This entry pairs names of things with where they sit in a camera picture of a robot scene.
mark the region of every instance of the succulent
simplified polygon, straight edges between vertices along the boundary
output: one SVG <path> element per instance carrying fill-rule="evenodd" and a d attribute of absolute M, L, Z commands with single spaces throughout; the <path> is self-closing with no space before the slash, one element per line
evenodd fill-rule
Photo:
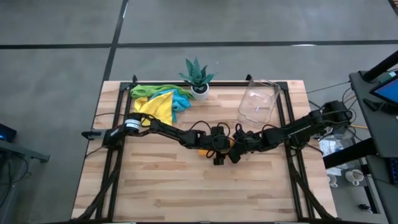
<path fill-rule="evenodd" d="M 189 76 L 179 73 L 184 79 L 184 82 L 192 86 L 194 89 L 203 90 L 205 85 L 213 79 L 216 74 L 206 74 L 206 66 L 200 69 L 198 59 L 195 57 L 193 64 L 188 59 L 185 59 Z"/>

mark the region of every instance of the green cloth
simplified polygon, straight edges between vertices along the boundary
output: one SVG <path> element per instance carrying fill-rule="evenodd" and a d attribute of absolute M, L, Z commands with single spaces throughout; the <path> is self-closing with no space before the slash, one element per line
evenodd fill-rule
<path fill-rule="evenodd" d="M 185 95 L 193 100 L 192 94 L 179 86 L 175 85 L 161 85 L 161 86 L 150 86 L 150 85 L 137 85 L 130 91 L 130 95 L 132 98 L 140 98 L 140 97 L 150 97 L 155 95 L 155 93 L 165 90 L 176 89 L 180 95 Z"/>

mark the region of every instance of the potted plant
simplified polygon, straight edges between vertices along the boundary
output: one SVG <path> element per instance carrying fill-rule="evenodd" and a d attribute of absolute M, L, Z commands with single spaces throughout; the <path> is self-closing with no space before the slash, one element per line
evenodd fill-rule
<path fill-rule="evenodd" d="M 208 83 L 213 79 L 215 74 L 206 74 L 207 65 L 200 69 L 196 57 L 193 63 L 188 59 L 185 59 L 185 63 L 187 64 L 189 76 L 179 73 L 180 76 L 184 79 L 185 83 L 191 86 L 192 95 L 196 100 L 203 101 L 207 99 L 210 88 Z"/>

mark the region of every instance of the towel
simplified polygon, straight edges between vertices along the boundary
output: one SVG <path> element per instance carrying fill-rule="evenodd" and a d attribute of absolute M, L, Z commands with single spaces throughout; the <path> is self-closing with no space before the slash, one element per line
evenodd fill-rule
<path fill-rule="evenodd" d="M 148 97 L 140 97 L 134 100 L 134 112 L 150 114 L 161 122 L 172 125 L 172 102 L 173 91 L 156 96 L 150 101 Z M 142 125 L 150 125 L 150 122 L 143 119 Z"/>
<path fill-rule="evenodd" d="M 139 97 L 149 97 L 153 96 L 154 94 L 160 92 L 160 91 L 165 91 L 165 90 L 171 90 L 171 89 L 176 89 L 178 90 L 178 93 L 180 95 L 185 95 L 189 97 L 191 100 L 193 100 L 192 94 L 188 91 L 185 90 L 179 86 L 175 85 L 161 85 L 161 86 L 153 86 L 153 85 L 137 85 L 130 91 L 130 95 L 132 98 L 139 98 Z"/>
<path fill-rule="evenodd" d="M 185 95 L 180 95 L 177 89 L 172 89 L 172 90 L 165 90 L 165 91 L 160 91 L 153 95 L 150 98 L 150 101 L 160 95 L 166 94 L 166 93 L 173 93 L 173 102 L 172 102 L 172 116 L 173 116 L 173 122 L 177 122 L 177 116 L 175 115 L 176 112 L 183 112 L 185 109 L 191 107 L 191 103 L 189 102 L 189 99 Z"/>

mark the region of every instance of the orange object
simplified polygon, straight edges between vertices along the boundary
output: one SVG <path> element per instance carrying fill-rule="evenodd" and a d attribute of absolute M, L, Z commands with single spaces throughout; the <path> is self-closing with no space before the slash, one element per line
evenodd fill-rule
<path fill-rule="evenodd" d="M 233 140 L 229 140 L 229 148 L 231 148 L 232 146 L 234 146 L 235 142 Z M 208 150 L 206 149 L 199 149 L 198 150 L 198 155 L 199 156 L 205 156 L 207 154 Z"/>

